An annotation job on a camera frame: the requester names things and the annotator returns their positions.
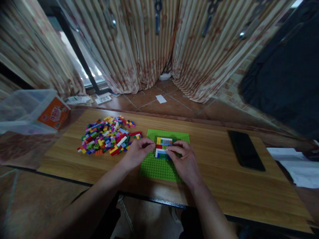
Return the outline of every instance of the finger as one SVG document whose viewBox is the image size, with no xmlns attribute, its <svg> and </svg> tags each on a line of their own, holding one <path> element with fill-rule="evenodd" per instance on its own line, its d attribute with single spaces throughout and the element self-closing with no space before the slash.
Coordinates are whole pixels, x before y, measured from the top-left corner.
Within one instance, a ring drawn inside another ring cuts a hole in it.
<svg viewBox="0 0 319 239">
<path fill-rule="evenodd" d="M 189 143 L 186 141 L 178 140 L 174 145 L 182 145 L 184 149 L 190 149 Z"/>
<path fill-rule="evenodd" d="M 155 144 L 149 144 L 143 150 L 145 153 L 149 153 L 149 152 L 153 151 L 154 148 L 155 148 Z"/>
<path fill-rule="evenodd" d="M 173 160 L 174 164 L 179 161 L 179 158 L 175 155 L 173 151 L 167 150 L 166 153 Z"/>
<path fill-rule="evenodd" d="M 151 139 L 149 139 L 149 138 L 141 138 L 141 139 L 138 139 L 138 141 L 139 141 L 139 143 L 141 145 L 143 145 L 143 144 L 154 144 L 154 142 Z"/>
<path fill-rule="evenodd" d="M 182 147 L 179 147 L 179 146 L 167 146 L 166 149 L 180 153 L 183 156 L 186 153 L 185 149 L 183 149 Z"/>
</svg>

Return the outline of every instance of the pile of lego bricks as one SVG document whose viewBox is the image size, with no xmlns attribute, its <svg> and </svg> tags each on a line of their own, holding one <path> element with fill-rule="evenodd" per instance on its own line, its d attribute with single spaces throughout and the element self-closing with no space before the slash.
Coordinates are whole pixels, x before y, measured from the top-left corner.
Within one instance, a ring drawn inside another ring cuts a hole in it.
<svg viewBox="0 0 319 239">
<path fill-rule="evenodd" d="M 166 147 L 172 146 L 176 141 L 177 139 L 157 137 L 155 158 L 167 159 L 167 160 L 171 159 L 166 153 Z"/>
<path fill-rule="evenodd" d="M 82 146 L 77 150 L 82 153 L 95 153 L 100 155 L 108 151 L 112 156 L 127 151 L 130 148 L 130 136 L 137 139 L 142 138 L 141 132 L 129 133 L 125 126 L 135 127 L 133 121 L 125 120 L 123 116 L 98 119 L 95 123 L 85 128 L 82 136 Z"/>
</svg>

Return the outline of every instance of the curtain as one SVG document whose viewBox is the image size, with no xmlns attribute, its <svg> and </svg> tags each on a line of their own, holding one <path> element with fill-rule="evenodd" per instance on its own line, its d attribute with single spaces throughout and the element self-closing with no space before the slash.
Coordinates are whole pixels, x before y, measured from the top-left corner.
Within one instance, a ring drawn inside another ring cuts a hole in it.
<svg viewBox="0 0 319 239">
<path fill-rule="evenodd" d="M 14 91 L 20 90 L 21 88 L 17 86 L 15 83 L 10 81 L 4 75 L 0 74 L 0 101 L 7 98 Z"/>
<path fill-rule="evenodd" d="M 155 84 L 171 57 L 179 1 L 162 1 L 159 35 L 153 0 L 59 4 L 115 93 L 137 93 Z"/>
<path fill-rule="evenodd" d="M 220 1 L 206 37 L 201 35 L 211 1 L 162 0 L 159 35 L 153 0 L 66 0 L 60 5 L 114 92 L 148 89 L 170 71 L 189 99 L 204 103 L 293 3 L 270 1 L 254 19 L 251 35 L 239 39 L 259 2 Z"/>
<path fill-rule="evenodd" d="M 0 21 L 0 61 L 5 66 L 35 89 L 55 89 L 64 99 L 85 94 L 79 74 L 37 0 L 6 1 Z"/>
<path fill-rule="evenodd" d="M 181 0 L 171 73 L 173 83 L 191 100 L 205 103 L 260 44 L 294 1 L 270 1 L 254 21 L 255 30 L 239 38 L 258 1 L 223 0 L 206 37 L 208 1 Z"/>
</svg>

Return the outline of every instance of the orange label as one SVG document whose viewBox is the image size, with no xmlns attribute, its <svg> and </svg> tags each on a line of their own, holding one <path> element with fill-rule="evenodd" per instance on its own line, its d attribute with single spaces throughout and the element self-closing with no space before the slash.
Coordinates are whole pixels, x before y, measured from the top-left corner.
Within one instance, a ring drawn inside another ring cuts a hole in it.
<svg viewBox="0 0 319 239">
<path fill-rule="evenodd" d="M 42 115 L 40 115 L 38 121 L 58 130 L 67 118 L 69 112 L 70 110 L 55 97 L 43 111 Z"/>
</svg>

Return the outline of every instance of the black smartphone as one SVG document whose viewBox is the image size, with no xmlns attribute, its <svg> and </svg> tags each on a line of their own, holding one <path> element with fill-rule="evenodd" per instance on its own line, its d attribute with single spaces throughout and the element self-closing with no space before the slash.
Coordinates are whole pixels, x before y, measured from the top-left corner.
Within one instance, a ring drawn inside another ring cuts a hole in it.
<svg viewBox="0 0 319 239">
<path fill-rule="evenodd" d="M 266 169 L 261 161 L 253 142 L 246 133 L 229 130 L 231 142 L 237 155 L 239 164 L 245 168 L 265 172 Z"/>
</svg>

